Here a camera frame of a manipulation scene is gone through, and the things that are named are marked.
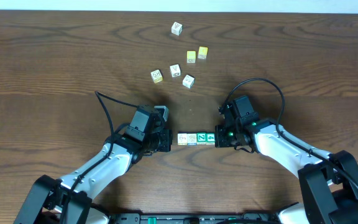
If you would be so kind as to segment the blue sided wooden block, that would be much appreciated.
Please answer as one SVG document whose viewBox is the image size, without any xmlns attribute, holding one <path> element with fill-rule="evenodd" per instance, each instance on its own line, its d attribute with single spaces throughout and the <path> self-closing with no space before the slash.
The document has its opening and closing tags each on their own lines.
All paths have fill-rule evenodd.
<svg viewBox="0 0 358 224">
<path fill-rule="evenodd" d="M 196 133 L 187 133 L 186 139 L 187 139 L 187 145 L 189 145 L 189 146 L 197 145 L 197 134 Z"/>
</svg>

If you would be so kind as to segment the yellow sided wooden block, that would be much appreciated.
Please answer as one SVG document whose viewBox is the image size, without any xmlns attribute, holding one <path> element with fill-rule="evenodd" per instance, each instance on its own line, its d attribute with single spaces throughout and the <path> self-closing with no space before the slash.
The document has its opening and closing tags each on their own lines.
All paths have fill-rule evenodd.
<svg viewBox="0 0 358 224">
<path fill-rule="evenodd" d="M 178 145 L 187 145 L 188 139 L 187 139 L 187 133 L 178 133 L 177 135 L 177 143 Z"/>
</svg>

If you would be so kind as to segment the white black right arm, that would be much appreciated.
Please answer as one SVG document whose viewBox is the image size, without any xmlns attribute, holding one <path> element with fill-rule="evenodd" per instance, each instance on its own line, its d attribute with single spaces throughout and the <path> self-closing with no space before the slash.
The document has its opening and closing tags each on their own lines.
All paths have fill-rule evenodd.
<svg viewBox="0 0 358 224">
<path fill-rule="evenodd" d="M 271 119 L 226 121 L 215 138 L 216 147 L 267 156 L 299 180 L 303 201 L 278 211 L 278 223 L 358 223 L 358 164 L 349 152 L 315 148 Z"/>
</svg>

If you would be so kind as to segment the green number 4 block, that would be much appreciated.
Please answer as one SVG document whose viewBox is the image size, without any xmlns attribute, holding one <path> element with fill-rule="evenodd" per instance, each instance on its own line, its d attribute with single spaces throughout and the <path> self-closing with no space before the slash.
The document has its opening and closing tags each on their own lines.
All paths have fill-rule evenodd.
<svg viewBox="0 0 358 224">
<path fill-rule="evenodd" d="M 214 133 L 207 133 L 206 134 L 206 144 L 207 145 L 215 145 L 216 139 Z"/>
</svg>

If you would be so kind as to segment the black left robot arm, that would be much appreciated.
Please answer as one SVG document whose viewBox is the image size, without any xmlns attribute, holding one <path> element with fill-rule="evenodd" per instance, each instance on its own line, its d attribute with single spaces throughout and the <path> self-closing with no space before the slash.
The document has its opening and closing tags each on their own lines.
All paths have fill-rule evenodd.
<svg viewBox="0 0 358 224">
<path fill-rule="evenodd" d="M 43 209 L 60 212 L 57 223 L 108 223 L 109 216 L 92 208 L 93 199 L 144 156 L 168 152 L 172 131 L 166 129 L 166 106 L 140 105 L 123 134 L 112 133 L 88 162 L 59 179 L 39 177 L 30 189 L 16 223 L 54 223 Z"/>
</svg>

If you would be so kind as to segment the green letter N block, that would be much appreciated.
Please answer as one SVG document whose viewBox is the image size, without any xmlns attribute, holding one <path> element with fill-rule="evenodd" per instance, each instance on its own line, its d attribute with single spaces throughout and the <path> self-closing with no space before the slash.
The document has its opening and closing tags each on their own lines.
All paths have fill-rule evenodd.
<svg viewBox="0 0 358 224">
<path fill-rule="evenodd" d="M 196 134 L 196 143 L 197 145 L 206 144 L 206 133 L 197 133 Z"/>
</svg>

